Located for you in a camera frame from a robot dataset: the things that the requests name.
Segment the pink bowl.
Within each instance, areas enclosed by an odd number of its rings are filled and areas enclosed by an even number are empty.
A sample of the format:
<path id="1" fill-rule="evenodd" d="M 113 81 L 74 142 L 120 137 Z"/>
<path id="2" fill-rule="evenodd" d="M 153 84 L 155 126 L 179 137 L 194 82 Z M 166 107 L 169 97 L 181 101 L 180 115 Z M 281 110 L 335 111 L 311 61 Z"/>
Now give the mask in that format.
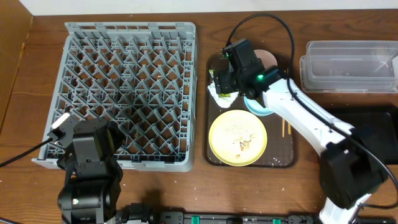
<path id="1" fill-rule="evenodd" d="M 264 68 L 269 68 L 271 66 L 277 66 L 277 60 L 273 54 L 266 50 L 256 49 L 254 51 L 256 57 L 259 58 L 264 66 Z"/>

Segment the green snack wrapper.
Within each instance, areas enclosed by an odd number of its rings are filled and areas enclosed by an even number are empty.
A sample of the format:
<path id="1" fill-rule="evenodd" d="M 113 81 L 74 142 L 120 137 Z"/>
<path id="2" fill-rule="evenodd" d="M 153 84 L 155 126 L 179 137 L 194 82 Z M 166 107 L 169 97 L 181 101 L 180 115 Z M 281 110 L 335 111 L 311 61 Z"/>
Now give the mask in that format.
<path id="1" fill-rule="evenodd" d="M 229 83 L 227 79 L 227 70 L 209 70 L 213 80 L 215 93 L 222 97 L 230 96 Z"/>

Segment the light blue saucer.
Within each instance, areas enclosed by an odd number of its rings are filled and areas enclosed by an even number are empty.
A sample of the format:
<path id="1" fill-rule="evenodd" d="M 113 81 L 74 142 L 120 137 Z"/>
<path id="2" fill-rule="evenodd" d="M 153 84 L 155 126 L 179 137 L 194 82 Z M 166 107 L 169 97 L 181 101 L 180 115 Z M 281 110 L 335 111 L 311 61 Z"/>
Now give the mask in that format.
<path id="1" fill-rule="evenodd" d="M 250 100 L 244 97 L 244 104 L 246 108 L 256 116 L 268 116 L 273 113 L 273 111 L 268 108 L 261 106 L 256 100 Z"/>

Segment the white tissue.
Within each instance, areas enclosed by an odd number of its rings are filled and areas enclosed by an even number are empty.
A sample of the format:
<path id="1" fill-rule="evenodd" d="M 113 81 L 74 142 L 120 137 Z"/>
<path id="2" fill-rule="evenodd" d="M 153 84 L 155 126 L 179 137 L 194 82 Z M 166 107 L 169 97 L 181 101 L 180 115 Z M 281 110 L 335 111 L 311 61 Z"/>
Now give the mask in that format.
<path id="1" fill-rule="evenodd" d="M 211 84 L 208 85 L 208 90 L 210 95 L 216 101 L 216 104 L 221 108 L 229 108 L 239 95 L 238 92 L 228 93 L 225 95 L 217 94 L 214 82 L 211 82 Z"/>

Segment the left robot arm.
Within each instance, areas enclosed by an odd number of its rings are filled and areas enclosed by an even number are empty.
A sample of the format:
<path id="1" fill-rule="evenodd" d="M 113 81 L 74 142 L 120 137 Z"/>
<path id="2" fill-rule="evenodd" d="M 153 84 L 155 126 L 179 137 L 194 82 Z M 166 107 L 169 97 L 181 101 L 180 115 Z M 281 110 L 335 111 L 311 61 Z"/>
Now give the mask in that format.
<path id="1" fill-rule="evenodd" d="M 65 171 L 58 195 L 62 223 L 106 223 L 116 215 L 123 177 L 114 153 L 125 135 L 118 124 L 104 118 L 76 121 L 69 116 L 53 128 L 66 147 L 57 161 Z"/>

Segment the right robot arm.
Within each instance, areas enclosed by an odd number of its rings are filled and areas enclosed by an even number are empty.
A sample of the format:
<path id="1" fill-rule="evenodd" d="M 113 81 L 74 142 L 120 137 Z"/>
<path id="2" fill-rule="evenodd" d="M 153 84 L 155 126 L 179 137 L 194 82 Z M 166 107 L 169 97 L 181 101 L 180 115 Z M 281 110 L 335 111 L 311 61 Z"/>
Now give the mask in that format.
<path id="1" fill-rule="evenodd" d="M 353 223 L 367 199 L 390 176 L 386 165 L 364 145 L 367 132 L 317 105 L 278 66 L 265 67 L 250 41 L 221 51 L 228 67 L 215 70 L 218 94 L 238 92 L 290 123 L 319 156 L 320 184 L 326 195 L 322 223 Z"/>

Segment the left wooden chopstick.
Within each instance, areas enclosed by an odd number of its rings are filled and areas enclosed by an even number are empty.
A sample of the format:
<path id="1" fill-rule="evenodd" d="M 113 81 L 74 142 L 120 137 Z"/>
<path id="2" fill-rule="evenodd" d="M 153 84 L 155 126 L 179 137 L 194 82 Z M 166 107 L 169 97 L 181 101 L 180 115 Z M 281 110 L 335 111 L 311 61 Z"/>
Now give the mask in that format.
<path id="1" fill-rule="evenodd" d="M 282 119 L 282 137 L 285 137 L 285 119 Z"/>

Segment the yellow plate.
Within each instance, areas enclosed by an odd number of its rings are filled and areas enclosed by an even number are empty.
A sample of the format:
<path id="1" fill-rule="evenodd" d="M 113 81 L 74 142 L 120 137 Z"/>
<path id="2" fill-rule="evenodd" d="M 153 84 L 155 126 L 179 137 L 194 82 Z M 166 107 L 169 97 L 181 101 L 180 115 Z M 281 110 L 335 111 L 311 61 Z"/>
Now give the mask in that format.
<path id="1" fill-rule="evenodd" d="M 231 110 L 213 121 L 208 142 L 211 151 L 221 162 L 236 167 L 248 166 L 265 152 L 267 131 L 254 114 Z"/>

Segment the dark brown serving tray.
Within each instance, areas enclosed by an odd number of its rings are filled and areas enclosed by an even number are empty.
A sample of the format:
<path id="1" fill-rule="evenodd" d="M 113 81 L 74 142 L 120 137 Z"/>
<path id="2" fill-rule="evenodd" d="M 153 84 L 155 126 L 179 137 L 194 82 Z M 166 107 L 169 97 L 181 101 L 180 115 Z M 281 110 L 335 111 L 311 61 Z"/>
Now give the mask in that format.
<path id="1" fill-rule="evenodd" d="M 229 108 L 221 108 L 205 90 L 205 119 L 204 119 L 204 140 L 203 157 L 213 166 L 225 166 L 212 152 L 209 145 L 208 133 L 213 121 L 222 113 L 229 110 L 248 111 L 244 104 L 243 97 L 237 97 Z M 292 134 L 288 134 L 288 122 L 285 122 L 285 137 L 282 137 L 282 118 L 275 113 L 259 118 L 267 131 L 267 146 L 263 155 L 251 167 L 286 169 L 293 166 L 298 157 L 298 150 L 294 146 L 295 133 L 291 127 Z"/>

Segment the grey plastic dish rack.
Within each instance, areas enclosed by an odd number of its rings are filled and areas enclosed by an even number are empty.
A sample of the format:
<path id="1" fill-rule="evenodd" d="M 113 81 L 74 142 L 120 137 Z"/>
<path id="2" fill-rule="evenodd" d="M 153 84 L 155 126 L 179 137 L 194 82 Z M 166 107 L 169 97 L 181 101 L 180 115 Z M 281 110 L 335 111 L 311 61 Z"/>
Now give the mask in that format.
<path id="1" fill-rule="evenodd" d="M 68 22 L 45 134 L 69 113 L 124 133 L 123 169 L 193 167 L 197 31 L 192 22 Z"/>

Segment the clear plastic bin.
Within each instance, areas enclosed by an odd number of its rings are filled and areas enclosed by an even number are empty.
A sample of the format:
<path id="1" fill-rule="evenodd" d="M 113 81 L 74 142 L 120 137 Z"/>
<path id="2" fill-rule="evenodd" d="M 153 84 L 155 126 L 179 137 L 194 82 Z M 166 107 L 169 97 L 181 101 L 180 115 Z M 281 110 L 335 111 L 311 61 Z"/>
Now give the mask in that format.
<path id="1" fill-rule="evenodd" d="M 319 40 L 300 58 L 303 91 L 397 93 L 397 42 Z"/>

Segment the black tray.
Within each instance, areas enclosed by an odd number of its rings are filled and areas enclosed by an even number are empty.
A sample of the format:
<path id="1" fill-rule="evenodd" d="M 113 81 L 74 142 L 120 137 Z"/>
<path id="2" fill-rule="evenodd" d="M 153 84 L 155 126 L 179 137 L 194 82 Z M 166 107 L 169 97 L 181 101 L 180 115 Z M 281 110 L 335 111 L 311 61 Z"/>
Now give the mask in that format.
<path id="1" fill-rule="evenodd" d="M 397 164 L 397 107 L 357 106 L 327 111 L 357 129 L 369 131 L 370 136 L 363 139 L 366 147 L 386 165 Z"/>

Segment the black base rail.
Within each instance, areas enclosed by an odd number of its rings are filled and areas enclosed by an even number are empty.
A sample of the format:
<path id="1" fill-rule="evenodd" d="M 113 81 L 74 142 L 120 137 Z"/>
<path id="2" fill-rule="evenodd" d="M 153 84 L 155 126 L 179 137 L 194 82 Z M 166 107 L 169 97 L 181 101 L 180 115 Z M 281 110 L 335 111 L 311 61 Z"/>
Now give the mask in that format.
<path id="1" fill-rule="evenodd" d="M 317 224 L 316 214 L 293 213 L 267 215 L 250 213 L 187 212 L 183 208 L 152 207 L 144 203 L 132 203 L 119 210 L 109 223 L 157 223 L 157 224 Z"/>

